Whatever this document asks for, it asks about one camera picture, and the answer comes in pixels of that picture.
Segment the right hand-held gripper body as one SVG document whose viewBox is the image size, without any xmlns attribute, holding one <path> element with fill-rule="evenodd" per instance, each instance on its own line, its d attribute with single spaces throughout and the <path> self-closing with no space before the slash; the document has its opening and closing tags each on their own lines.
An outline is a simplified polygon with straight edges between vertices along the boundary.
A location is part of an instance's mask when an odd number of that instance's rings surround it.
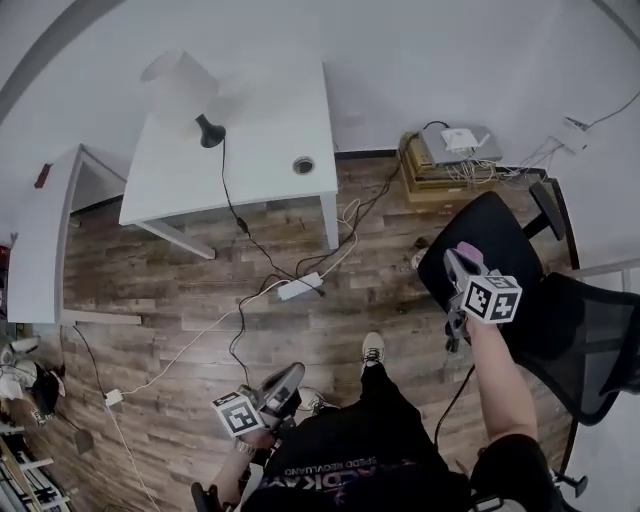
<svg viewBox="0 0 640 512">
<path fill-rule="evenodd" d="M 470 341 L 469 318 L 483 324 L 512 322 L 522 295 L 514 276 L 499 273 L 465 276 L 454 287 L 456 293 L 447 306 L 447 351 L 457 351 L 461 340 Z"/>
</svg>

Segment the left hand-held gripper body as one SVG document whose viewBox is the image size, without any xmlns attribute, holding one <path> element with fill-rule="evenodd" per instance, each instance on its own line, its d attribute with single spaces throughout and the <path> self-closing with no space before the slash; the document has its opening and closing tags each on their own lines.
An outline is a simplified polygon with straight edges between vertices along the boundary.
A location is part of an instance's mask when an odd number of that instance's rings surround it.
<svg viewBox="0 0 640 512">
<path fill-rule="evenodd" d="M 258 429 L 278 431 L 292 421 L 296 389 L 286 386 L 248 388 L 241 386 L 212 401 L 212 408 L 233 438 Z"/>
</svg>

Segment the purple cloth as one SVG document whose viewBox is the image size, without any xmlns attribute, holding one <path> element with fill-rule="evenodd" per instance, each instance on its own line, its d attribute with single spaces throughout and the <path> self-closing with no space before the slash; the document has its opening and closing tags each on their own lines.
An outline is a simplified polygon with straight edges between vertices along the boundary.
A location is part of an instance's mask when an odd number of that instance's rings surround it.
<svg viewBox="0 0 640 512">
<path fill-rule="evenodd" d="M 482 265 L 484 263 L 483 253 L 467 242 L 459 242 L 456 246 L 456 251 L 477 265 Z"/>
</svg>

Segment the white shade table lamp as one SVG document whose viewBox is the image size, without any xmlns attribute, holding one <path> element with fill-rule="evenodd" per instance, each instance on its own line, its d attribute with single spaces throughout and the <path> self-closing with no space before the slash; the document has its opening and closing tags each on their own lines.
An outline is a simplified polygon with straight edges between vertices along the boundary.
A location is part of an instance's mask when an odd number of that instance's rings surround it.
<svg viewBox="0 0 640 512">
<path fill-rule="evenodd" d="M 219 82 L 185 50 L 170 50 L 155 58 L 140 81 L 153 96 L 152 115 L 158 122 L 183 134 L 199 129 L 200 145 L 214 148 L 224 142 L 226 128 L 208 114 L 219 93 Z"/>
</svg>

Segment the person's left forearm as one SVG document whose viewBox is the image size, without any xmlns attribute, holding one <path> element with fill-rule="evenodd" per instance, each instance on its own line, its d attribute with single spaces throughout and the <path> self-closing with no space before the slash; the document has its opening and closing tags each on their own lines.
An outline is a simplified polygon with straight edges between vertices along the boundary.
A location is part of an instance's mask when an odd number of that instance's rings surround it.
<svg viewBox="0 0 640 512">
<path fill-rule="evenodd" d="M 221 507 L 237 506 L 241 500 L 239 481 L 248 469 L 253 454 L 232 449 L 213 480 L 217 489 L 217 501 Z"/>
</svg>

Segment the person's left white shoe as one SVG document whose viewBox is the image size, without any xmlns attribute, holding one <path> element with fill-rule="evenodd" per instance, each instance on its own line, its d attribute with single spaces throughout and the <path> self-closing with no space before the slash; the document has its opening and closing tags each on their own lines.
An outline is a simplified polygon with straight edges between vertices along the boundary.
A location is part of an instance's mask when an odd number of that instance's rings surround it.
<svg viewBox="0 0 640 512">
<path fill-rule="evenodd" d="M 325 399 L 317 390 L 310 387 L 299 387 L 297 391 L 301 400 L 299 410 L 315 413 L 324 406 Z"/>
</svg>

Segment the black mesh office chair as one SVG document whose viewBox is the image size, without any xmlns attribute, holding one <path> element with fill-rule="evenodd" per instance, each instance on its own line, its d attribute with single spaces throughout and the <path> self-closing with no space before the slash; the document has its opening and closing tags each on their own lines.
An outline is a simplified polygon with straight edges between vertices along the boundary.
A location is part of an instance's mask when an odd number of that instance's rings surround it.
<svg viewBox="0 0 640 512">
<path fill-rule="evenodd" d="M 565 226 L 543 184 L 529 192 L 539 214 L 526 226 L 493 191 L 472 200 L 428 246 L 418 276 L 446 313 L 456 292 L 443 258 L 459 242 L 479 249 L 490 270 L 514 276 L 522 295 L 502 333 L 515 362 L 541 380 L 575 421 L 594 426 L 620 393 L 640 394 L 640 295 L 544 273 L 530 240 L 545 229 L 561 240 Z"/>
</svg>

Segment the person's black t-shirt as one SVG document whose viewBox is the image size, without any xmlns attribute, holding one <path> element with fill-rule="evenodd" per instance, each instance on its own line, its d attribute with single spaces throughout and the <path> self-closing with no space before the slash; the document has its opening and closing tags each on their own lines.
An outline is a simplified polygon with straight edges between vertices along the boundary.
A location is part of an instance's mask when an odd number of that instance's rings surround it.
<svg viewBox="0 0 640 512">
<path fill-rule="evenodd" d="M 282 441 L 242 512 L 561 512 L 547 461 L 532 438 L 491 443 L 471 475 L 451 471 L 417 418 L 357 407 L 304 420 Z"/>
</svg>

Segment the person's right white shoe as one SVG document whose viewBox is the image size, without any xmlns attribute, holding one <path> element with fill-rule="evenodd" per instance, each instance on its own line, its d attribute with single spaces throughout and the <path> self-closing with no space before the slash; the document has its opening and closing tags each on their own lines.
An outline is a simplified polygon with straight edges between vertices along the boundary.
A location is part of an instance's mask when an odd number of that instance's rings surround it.
<svg viewBox="0 0 640 512">
<path fill-rule="evenodd" d="M 385 342 L 378 332 L 369 332 L 362 343 L 363 366 L 384 363 Z"/>
</svg>

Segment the white power strip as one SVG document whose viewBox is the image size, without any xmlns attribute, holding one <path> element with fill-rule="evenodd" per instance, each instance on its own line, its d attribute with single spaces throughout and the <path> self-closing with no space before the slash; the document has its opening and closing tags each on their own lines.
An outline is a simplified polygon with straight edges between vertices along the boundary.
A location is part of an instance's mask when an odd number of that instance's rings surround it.
<svg viewBox="0 0 640 512">
<path fill-rule="evenodd" d="M 277 295 L 282 301 L 288 301 L 309 291 L 321 292 L 322 284 L 323 279 L 313 272 L 280 286 Z"/>
</svg>

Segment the white router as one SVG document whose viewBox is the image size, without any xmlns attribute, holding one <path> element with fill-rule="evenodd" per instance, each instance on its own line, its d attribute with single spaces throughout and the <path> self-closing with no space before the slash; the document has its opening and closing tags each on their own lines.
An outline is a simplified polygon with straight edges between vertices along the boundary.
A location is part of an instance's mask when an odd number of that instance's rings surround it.
<svg viewBox="0 0 640 512">
<path fill-rule="evenodd" d="M 468 128 L 448 128 L 440 132 L 445 149 L 450 152 L 464 152 L 478 147 L 478 141 Z"/>
</svg>

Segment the white metal rack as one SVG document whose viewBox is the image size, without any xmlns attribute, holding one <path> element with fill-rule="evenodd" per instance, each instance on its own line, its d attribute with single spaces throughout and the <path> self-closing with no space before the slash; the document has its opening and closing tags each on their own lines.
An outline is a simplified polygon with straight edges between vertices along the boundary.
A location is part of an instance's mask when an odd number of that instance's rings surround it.
<svg viewBox="0 0 640 512">
<path fill-rule="evenodd" d="M 0 512 L 72 512 L 70 497 L 49 477 L 22 432 L 0 430 Z"/>
</svg>

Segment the white square table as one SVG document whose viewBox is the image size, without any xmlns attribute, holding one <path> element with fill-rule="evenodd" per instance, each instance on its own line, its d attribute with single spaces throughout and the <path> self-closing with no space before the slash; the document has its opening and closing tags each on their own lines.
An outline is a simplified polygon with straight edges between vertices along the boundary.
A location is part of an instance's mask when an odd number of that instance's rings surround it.
<svg viewBox="0 0 640 512">
<path fill-rule="evenodd" d="M 319 197 L 327 244 L 338 246 L 337 175 L 323 64 L 295 59 L 242 69 L 221 85 L 210 120 L 224 143 L 200 145 L 199 129 L 180 134 L 151 114 L 133 156 L 119 222 L 147 230 L 206 259 L 216 252 L 167 225 L 168 217 Z M 293 162 L 311 157 L 298 175 Z"/>
</svg>

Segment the white curved desk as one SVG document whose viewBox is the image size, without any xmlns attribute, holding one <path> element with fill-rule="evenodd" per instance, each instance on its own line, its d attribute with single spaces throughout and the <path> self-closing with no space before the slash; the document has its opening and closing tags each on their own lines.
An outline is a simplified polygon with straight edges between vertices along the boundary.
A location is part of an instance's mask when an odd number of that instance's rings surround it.
<svg viewBox="0 0 640 512">
<path fill-rule="evenodd" d="M 83 171 L 124 192 L 126 180 L 79 145 L 52 164 L 42 189 L 29 189 L 20 205 L 8 270 L 7 317 L 14 323 L 79 322 L 139 325 L 138 315 L 64 307 L 64 263 L 73 198 Z"/>
</svg>

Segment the grey metal frame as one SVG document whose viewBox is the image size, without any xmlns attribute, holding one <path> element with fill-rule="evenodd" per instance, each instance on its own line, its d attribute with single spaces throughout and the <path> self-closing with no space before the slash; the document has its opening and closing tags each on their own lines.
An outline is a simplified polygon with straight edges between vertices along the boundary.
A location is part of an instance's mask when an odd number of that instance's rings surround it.
<svg viewBox="0 0 640 512">
<path fill-rule="evenodd" d="M 640 268 L 640 258 L 623 260 L 615 263 L 597 265 L 588 268 L 575 269 L 569 273 L 569 276 L 575 279 L 584 279 L 619 273 L 621 275 L 622 285 L 625 287 L 629 287 L 631 283 L 631 271 L 636 268 Z"/>
</svg>

